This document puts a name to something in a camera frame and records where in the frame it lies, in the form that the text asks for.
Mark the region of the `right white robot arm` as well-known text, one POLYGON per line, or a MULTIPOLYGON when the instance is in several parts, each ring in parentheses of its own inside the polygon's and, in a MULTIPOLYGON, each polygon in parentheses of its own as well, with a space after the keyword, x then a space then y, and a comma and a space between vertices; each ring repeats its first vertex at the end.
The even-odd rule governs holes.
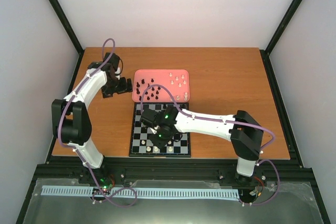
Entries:
POLYGON ((140 122, 152 131, 150 140, 159 149, 182 133, 210 135, 231 142, 238 157, 236 181, 243 185, 252 180, 264 130, 246 111, 238 110, 235 115, 210 115, 168 106, 160 112, 144 109, 140 122))

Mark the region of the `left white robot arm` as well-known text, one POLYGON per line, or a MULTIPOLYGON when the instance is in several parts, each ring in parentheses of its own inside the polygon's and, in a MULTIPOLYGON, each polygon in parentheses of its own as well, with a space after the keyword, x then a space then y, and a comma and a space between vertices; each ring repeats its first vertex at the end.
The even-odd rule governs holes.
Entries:
POLYGON ((51 105, 52 131, 60 145, 71 149, 83 166, 91 168, 91 178, 97 183, 108 180, 109 170, 102 166, 103 154, 91 138, 92 125, 88 108, 98 92, 104 98, 132 92, 130 78, 121 77, 123 61, 115 53, 106 53, 102 61, 92 62, 84 78, 63 99, 51 105))

